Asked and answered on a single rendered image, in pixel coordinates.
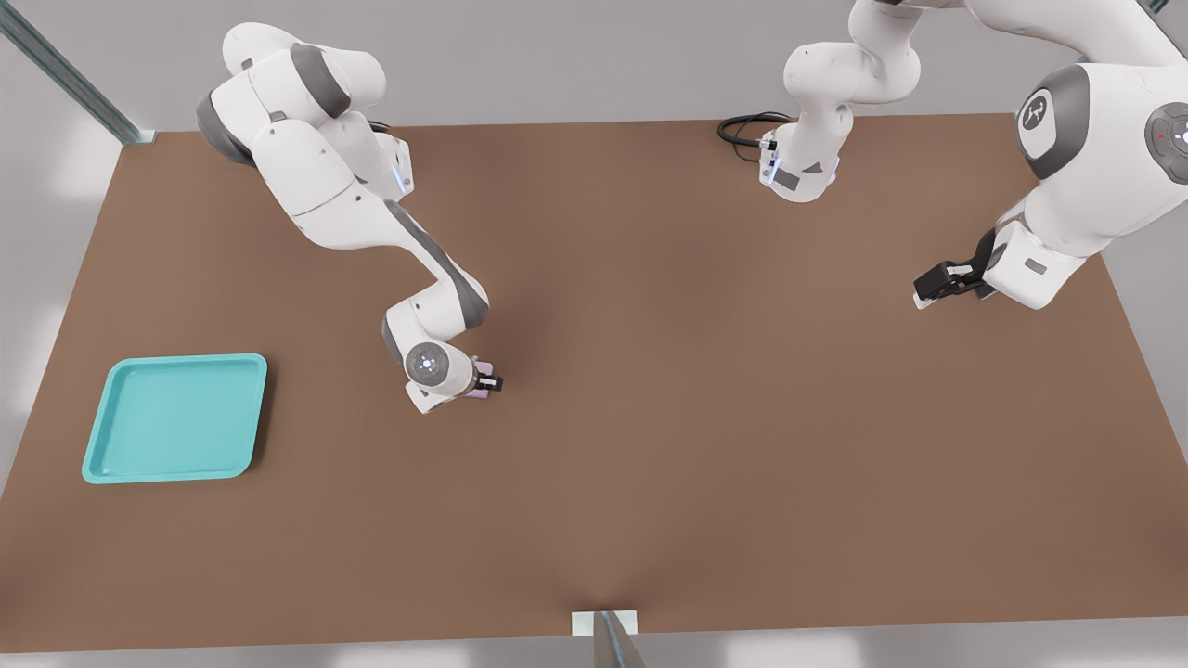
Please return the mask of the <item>pale blue-green tray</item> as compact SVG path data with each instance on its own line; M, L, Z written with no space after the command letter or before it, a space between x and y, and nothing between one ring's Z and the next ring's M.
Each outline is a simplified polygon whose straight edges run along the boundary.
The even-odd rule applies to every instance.
M86 483L217 481L249 468L267 363L255 353L128 358L106 377Z

